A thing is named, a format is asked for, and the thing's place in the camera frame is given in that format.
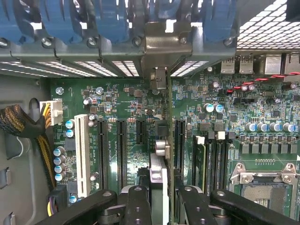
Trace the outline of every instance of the white power connector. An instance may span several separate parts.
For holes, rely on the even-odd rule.
[[[39,102],[40,110],[43,108],[44,105],[50,103],[50,113],[51,113],[51,124],[50,126],[54,126],[56,124],[61,125],[63,122],[62,117],[62,101],[44,101]]]

